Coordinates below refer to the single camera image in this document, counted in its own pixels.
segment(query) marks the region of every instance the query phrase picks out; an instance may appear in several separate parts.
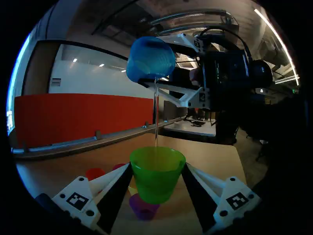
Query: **ceiling light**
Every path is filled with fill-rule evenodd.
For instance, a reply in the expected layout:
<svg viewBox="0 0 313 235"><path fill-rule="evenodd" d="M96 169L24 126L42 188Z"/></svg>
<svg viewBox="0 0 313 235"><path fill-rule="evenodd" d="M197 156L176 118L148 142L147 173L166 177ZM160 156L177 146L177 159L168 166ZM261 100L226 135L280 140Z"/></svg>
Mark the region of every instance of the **ceiling light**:
<svg viewBox="0 0 313 235"><path fill-rule="evenodd" d="M288 52L287 47L285 46L284 42L281 40L280 36L278 35L278 33L276 32L274 27L271 25L271 23L257 9L254 9L254 11L262 18L262 20L264 20L264 22L267 24L267 26L270 27L271 31L275 34L275 36L277 37L278 41L281 43L282 48L284 49L284 51L286 53L286 56L289 59L291 68L293 70L293 74L296 75L297 73L296 73L295 66L294 66L294 64L292 62L291 56L289 55L289 52ZM298 81L299 77L295 77L294 79L297 82L297 86L299 86L299 81Z"/></svg>
<svg viewBox="0 0 313 235"><path fill-rule="evenodd" d="M299 79L300 77L297 76L297 78L291 78L291 77L288 77L288 78L290 78L290 79L285 80L286 78L283 78L283 79L277 80L277 81L275 81L275 84L279 84L279 83L283 83L283 82L287 82L287 81L296 80L296 79Z"/></svg>

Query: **orange partition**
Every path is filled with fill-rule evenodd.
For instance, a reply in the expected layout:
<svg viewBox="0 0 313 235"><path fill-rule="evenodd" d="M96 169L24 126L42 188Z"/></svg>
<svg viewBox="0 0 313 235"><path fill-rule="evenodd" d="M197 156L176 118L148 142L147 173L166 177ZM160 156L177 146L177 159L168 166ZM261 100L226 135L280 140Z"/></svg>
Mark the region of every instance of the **orange partition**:
<svg viewBox="0 0 313 235"><path fill-rule="evenodd" d="M153 99L98 94L19 96L14 102L18 144L28 148L152 124Z"/></svg>

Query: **blue cup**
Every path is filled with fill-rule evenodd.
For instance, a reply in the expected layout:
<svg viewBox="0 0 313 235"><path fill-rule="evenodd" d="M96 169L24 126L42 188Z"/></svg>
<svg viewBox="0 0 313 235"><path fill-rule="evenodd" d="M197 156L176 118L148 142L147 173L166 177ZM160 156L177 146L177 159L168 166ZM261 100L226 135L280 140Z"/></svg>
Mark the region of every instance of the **blue cup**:
<svg viewBox="0 0 313 235"><path fill-rule="evenodd" d="M126 74L133 82L139 79L163 78L175 68L175 55L170 46L159 38L142 37L130 49Z"/></svg>

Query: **table surface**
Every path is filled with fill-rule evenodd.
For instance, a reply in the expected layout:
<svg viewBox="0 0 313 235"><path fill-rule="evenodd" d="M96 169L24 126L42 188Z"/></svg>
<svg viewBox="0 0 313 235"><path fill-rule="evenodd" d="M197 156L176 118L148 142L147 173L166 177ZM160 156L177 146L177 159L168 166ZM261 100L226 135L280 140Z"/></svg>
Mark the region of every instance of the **table surface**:
<svg viewBox="0 0 313 235"><path fill-rule="evenodd" d="M203 121L205 124L203 124L201 127L192 127L192 123L189 121L178 121L173 124L167 125L164 127L166 130L170 131L176 131L176 132L183 132L183 133L189 133L189 134L197 134L202 136L215 136L216 135L216 129L215 126L211 126L211 123L209 121Z"/></svg>
<svg viewBox="0 0 313 235"><path fill-rule="evenodd" d="M41 161L17 162L25 187L33 197L46 193L55 196L89 168L110 172L114 165L129 161L130 153L140 147L153 146L154 134L144 134L103 148L71 156ZM233 146L216 145L159 136L159 146L180 151L186 162L222 180L236 176L242 182L245 174ZM150 222L140 221L129 206L126 193L111 234L202 234L186 186L180 176L171 198L158 209Z"/></svg>

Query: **green cup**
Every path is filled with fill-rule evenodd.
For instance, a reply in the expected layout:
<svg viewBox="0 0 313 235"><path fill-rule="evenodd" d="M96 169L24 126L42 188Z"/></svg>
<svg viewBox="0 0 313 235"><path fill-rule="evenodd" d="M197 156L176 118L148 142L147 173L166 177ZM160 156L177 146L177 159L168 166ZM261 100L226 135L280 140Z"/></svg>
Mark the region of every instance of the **green cup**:
<svg viewBox="0 0 313 235"><path fill-rule="evenodd" d="M144 147L131 153L130 162L141 199L160 204L172 195L186 158L171 148Z"/></svg>

